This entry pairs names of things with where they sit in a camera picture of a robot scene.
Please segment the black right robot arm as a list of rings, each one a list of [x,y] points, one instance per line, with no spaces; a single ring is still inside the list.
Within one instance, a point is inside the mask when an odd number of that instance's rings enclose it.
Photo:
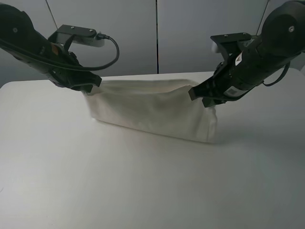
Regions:
[[[266,18],[259,35],[231,33],[211,36],[223,57],[213,75],[189,90],[191,100],[204,107],[237,101],[270,75],[283,69],[305,51],[305,2],[287,1]]]

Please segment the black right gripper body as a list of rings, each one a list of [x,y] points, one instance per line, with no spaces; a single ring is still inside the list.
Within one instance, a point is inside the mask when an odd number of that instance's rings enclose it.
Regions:
[[[233,85],[230,66],[221,62],[213,75],[202,83],[203,103],[226,103],[240,99],[245,90]]]

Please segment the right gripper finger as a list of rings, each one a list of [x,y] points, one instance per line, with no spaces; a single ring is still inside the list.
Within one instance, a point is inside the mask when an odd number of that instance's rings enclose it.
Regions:
[[[188,94],[191,100],[195,100],[198,98],[203,99],[214,99],[214,91],[216,84],[214,82],[203,82],[197,86],[192,87]]]
[[[226,98],[223,96],[221,96],[221,97],[203,97],[202,103],[205,108],[209,108],[209,107],[213,107],[216,105],[226,103]]]

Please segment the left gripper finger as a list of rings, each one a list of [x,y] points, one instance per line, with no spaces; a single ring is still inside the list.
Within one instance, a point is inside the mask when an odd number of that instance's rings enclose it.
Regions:
[[[101,82],[101,77],[96,74],[93,74],[92,72],[77,72],[71,78],[71,85],[73,86],[100,86]]]
[[[83,93],[90,93],[93,89],[93,85],[92,84],[75,84],[71,86],[71,89],[74,91],[79,91],[79,92],[83,92]]]

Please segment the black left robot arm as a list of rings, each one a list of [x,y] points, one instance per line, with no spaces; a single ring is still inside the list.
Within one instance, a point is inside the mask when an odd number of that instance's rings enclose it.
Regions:
[[[74,37],[67,35],[60,42],[57,38],[48,40],[34,29],[31,19],[25,12],[8,4],[0,4],[0,39],[18,48],[51,61],[80,66],[76,55],[69,52]],[[57,68],[28,58],[3,45],[0,47],[18,61],[44,74],[57,87],[89,93],[102,82],[102,79],[92,72]]]

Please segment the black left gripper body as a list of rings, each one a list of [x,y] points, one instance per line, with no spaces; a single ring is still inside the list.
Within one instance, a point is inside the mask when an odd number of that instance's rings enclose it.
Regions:
[[[68,88],[71,90],[81,90],[77,78],[81,75],[81,72],[74,70],[67,70],[62,68],[56,68],[54,66],[47,66],[47,78],[57,87]]]

